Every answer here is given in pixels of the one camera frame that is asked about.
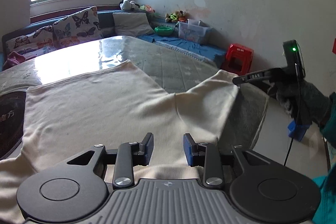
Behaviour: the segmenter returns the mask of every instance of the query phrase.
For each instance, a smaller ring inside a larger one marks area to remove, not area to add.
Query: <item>glove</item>
[[[294,117],[294,106],[297,98],[299,97],[298,83],[284,84],[282,82],[275,83],[277,90],[277,101],[286,110],[286,112]],[[300,82],[301,100],[305,102],[310,118],[320,124],[325,118],[331,107],[331,101],[328,97],[324,96],[312,83],[307,81]]]

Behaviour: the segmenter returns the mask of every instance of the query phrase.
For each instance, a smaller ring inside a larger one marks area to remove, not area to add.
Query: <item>pillow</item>
[[[49,52],[53,52],[53,51],[56,51],[57,49],[54,47],[54,46],[44,46],[34,52],[29,52],[29,53],[26,53],[26,54],[22,54],[26,59],[28,58],[33,58],[33,57],[37,57],[37,56],[40,56],[40,55],[43,55],[43,54],[46,54],[46,53],[49,53]]]
[[[96,6],[56,21],[53,28],[57,39],[56,48],[65,48],[102,38]]]
[[[146,13],[113,13],[115,33],[136,37],[143,34],[153,34]]]
[[[22,35],[20,37],[16,37],[6,41],[7,54],[15,51],[18,54],[22,54],[26,58],[31,56],[37,56],[36,51],[44,47],[53,47],[52,26],[42,27],[28,35]]]

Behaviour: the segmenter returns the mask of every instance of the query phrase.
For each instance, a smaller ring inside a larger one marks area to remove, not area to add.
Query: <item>white cloth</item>
[[[216,143],[238,93],[234,74],[220,70],[185,93],[169,94],[130,61],[29,88],[23,147],[15,159],[0,161],[0,219],[21,223],[16,190],[24,179],[102,143],[107,149],[140,142],[154,134],[147,167],[139,178],[198,178],[187,166],[183,134]],[[105,177],[111,182],[113,166]]]

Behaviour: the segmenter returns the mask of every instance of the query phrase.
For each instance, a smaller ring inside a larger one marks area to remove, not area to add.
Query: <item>plastic storage box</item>
[[[191,25],[183,22],[178,24],[178,37],[197,44],[206,44],[212,28]]]
[[[201,21],[200,20],[195,20],[195,19],[188,19],[188,24],[200,26]]]

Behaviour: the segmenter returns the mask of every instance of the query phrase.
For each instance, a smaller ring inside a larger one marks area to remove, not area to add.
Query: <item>metal screw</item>
[[[129,178],[117,178],[115,181],[116,185],[120,185],[120,186],[127,186],[129,184],[131,184],[131,180]]]
[[[208,178],[206,180],[206,183],[212,186],[220,185],[222,184],[223,180],[220,178]]]

